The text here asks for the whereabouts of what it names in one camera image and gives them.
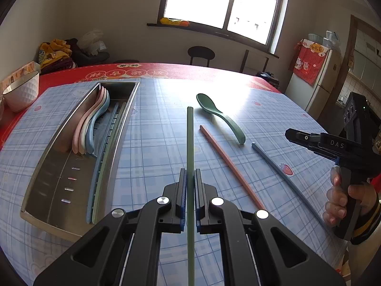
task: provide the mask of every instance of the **red cloth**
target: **red cloth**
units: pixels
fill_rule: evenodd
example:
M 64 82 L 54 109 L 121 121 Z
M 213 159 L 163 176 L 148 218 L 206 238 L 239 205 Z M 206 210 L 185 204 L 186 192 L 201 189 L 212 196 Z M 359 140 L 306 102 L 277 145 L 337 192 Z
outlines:
M 320 46 L 324 51 L 315 52 L 310 48 L 314 42 L 303 40 L 303 46 L 300 49 L 299 57 L 296 60 L 293 72 L 300 77 L 302 80 L 306 81 L 310 85 L 315 83 L 317 75 L 320 72 L 321 66 L 328 54 L 328 49 L 326 47 Z
M 370 183 L 375 187 L 377 193 L 381 192 L 381 174 L 372 179 Z
M 297 61 L 298 58 L 299 58 L 300 49 L 302 48 L 302 46 L 303 46 L 303 45 L 302 45 L 302 42 L 299 42 L 299 43 L 296 44 L 296 46 L 295 46 L 294 57 L 292 57 L 290 66 L 288 67 L 288 69 L 289 69 L 290 71 L 294 71 L 294 67 L 295 67 L 296 61 Z

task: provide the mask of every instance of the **yellow object on sill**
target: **yellow object on sill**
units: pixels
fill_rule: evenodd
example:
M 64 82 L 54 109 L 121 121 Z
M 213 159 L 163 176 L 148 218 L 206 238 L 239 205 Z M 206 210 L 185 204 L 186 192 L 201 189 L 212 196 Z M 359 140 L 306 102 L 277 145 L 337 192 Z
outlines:
M 169 19 L 166 17 L 161 18 L 160 23 L 162 25 L 169 25 L 169 26 L 182 26 L 182 27 L 189 26 L 189 21 L 181 20 L 181 19 Z

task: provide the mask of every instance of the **black stool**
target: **black stool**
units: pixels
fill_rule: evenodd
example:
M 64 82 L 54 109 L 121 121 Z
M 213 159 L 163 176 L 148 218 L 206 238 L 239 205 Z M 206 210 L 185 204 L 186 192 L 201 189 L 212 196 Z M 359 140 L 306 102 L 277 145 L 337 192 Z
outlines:
M 188 49 L 188 55 L 190 55 L 190 65 L 192 65 L 193 57 L 197 58 L 204 58 L 208 61 L 206 64 L 206 67 L 209 67 L 210 60 L 213 60 L 216 57 L 216 54 L 214 51 L 212 51 L 210 48 L 203 47 L 203 46 L 193 46 Z

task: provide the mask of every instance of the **stainless steel tray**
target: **stainless steel tray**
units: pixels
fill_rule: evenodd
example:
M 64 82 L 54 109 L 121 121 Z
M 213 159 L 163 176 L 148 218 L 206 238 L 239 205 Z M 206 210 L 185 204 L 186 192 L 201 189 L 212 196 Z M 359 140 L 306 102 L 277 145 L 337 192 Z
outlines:
M 96 84 L 71 111 L 46 147 L 29 182 L 20 216 L 32 225 L 75 242 L 111 210 L 118 161 L 139 83 Z M 95 103 L 100 87 L 110 106 L 94 126 L 95 156 L 71 150 L 75 128 Z

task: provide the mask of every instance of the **table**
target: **table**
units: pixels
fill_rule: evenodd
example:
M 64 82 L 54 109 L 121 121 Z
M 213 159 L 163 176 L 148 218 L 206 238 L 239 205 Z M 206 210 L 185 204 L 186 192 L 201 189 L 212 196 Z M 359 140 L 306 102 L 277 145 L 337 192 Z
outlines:
M 279 165 L 288 165 L 291 179 L 321 214 L 331 186 L 333 162 L 289 143 L 284 131 L 323 129 L 286 96 L 272 90 L 251 89 L 247 83 L 224 80 L 134 78 L 140 81 L 136 104 L 123 141 L 115 182 L 113 208 L 138 209 L 178 180 L 186 163 L 186 107 L 195 108 L 195 168 L 203 182 L 216 186 L 220 197 L 254 212 L 246 191 L 199 131 L 203 124 L 229 154 L 250 186 L 277 219 L 332 266 L 345 242 L 327 233 L 294 192 L 256 153 L 257 142 Z M 61 85 L 45 91 L 25 112 L 0 152 L 0 246 L 20 276 L 31 285 L 35 277 L 70 242 L 47 234 L 20 218 L 20 205 L 37 162 L 51 136 L 94 82 Z M 196 94 L 208 94 L 246 134 L 244 146 L 218 117 L 200 109 Z M 223 285 L 219 237 L 195 234 L 196 285 Z M 186 226 L 180 235 L 163 234 L 158 285 L 186 285 Z
M 116 78 L 178 78 L 203 81 L 218 81 L 220 84 L 231 81 L 247 85 L 251 88 L 265 89 L 279 92 L 260 77 L 251 75 L 205 68 L 202 66 L 187 66 L 183 64 L 162 63 L 134 63 L 134 64 L 102 64 L 97 66 L 84 66 L 71 70 L 46 74 L 40 77 L 39 96 L 49 87 L 77 82 L 94 80 L 107 80 Z M 8 136 L 24 115 L 26 110 L 13 113 L 6 108 L 0 121 L 0 149 Z

